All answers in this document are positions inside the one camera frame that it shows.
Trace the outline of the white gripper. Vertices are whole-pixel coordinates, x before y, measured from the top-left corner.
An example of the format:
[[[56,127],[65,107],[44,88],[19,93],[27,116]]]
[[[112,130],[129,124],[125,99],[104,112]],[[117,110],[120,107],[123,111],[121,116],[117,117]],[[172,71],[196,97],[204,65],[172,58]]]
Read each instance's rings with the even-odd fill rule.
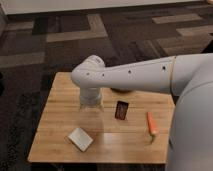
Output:
[[[102,94],[100,88],[81,88],[80,89],[80,106],[82,108],[100,107],[102,102]]]

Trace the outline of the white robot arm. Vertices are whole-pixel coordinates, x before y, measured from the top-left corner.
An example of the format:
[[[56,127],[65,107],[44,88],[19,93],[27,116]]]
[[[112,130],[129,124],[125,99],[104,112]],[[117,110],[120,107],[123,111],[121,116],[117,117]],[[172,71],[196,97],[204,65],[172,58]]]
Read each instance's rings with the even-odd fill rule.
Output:
[[[72,70],[71,79],[83,100],[102,87],[175,96],[165,171],[213,171],[213,53],[113,67],[91,55]]]

